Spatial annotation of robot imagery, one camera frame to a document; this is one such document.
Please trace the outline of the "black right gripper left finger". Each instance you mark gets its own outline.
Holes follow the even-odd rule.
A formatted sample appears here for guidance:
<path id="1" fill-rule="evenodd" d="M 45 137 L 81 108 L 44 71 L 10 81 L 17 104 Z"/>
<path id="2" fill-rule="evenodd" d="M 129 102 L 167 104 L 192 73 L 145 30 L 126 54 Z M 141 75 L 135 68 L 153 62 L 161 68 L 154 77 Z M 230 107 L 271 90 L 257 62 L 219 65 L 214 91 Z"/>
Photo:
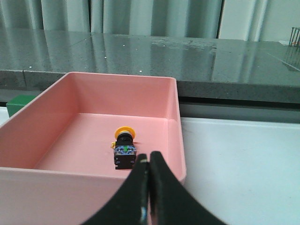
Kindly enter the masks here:
<path id="1" fill-rule="evenodd" d="M 138 155 L 135 165 L 113 197 L 84 225 L 146 225 L 148 223 L 148 161 Z"/>

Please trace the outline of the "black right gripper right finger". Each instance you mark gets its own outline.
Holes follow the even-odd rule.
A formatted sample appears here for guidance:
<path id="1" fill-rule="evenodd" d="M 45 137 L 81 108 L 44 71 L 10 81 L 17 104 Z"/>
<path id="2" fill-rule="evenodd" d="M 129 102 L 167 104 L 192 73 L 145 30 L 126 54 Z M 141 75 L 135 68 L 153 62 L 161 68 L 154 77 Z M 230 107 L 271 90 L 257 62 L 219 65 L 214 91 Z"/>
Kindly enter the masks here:
<path id="1" fill-rule="evenodd" d="M 154 225 L 223 225 L 176 179 L 161 152 L 150 154 L 150 214 Z"/>

